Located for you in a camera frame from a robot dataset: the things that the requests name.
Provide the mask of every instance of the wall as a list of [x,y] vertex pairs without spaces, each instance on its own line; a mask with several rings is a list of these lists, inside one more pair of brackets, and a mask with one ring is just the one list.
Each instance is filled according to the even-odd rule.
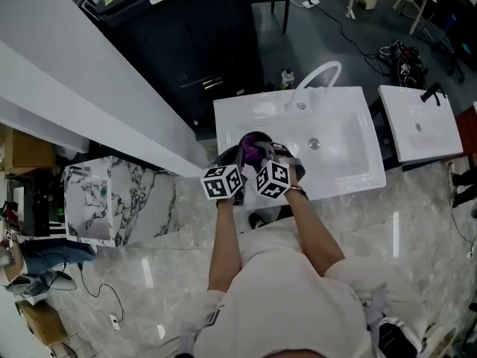
[[0,97],[0,122],[69,150],[80,153],[89,150],[89,139],[12,104],[2,97]]
[[201,174],[193,131],[71,0],[0,0],[0,28],[0,96],[180,175]]

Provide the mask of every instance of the white faucet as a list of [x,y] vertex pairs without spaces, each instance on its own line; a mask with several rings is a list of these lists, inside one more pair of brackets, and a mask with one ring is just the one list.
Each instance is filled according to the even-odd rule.
[[[318,87],[318,88],[306,88],[316,76],[323,73],[325,70],[330,68],[336,68],[336,73],[333,75],[333,78],[329,82],[328,86],[325,87]],[[323,65],[316,68],[313,72],[307,75],[303,81],[297,86],[293,95],[291,96],[290,102],[285,104],[285,111],[295,111],[295,110],[305,110],[307,107],[311,106],[312,97],[315,95],[317,98],[323,97],[328,89],[332,87],[336,80],[338,79],[341,73],[341,64],[338,61],[329,61],[328,63],[324,63]]]

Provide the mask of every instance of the black cabinet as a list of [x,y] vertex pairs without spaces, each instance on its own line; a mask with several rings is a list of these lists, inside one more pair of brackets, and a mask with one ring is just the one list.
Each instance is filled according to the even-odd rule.
[[215,135],[213,100],[263,89],[250,0],[100,0],[96,11],[108,39],[198,136]]

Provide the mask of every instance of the black and white marker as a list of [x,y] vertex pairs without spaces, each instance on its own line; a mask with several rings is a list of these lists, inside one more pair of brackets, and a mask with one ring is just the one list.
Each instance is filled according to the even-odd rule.
[[209,200],[232,198],[242,186],[237,165],[212,167],[200,182]]
[[256,176],[256,190],[267,198],[278,198],[290,185],[288,165],[273,160],[269,160]]

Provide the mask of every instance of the marble block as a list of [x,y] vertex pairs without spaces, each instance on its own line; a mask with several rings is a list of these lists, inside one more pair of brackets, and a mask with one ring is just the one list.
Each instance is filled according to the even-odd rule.
[[174,177],[117,157],[65,169],[69,240],[108,247],[178,230]]

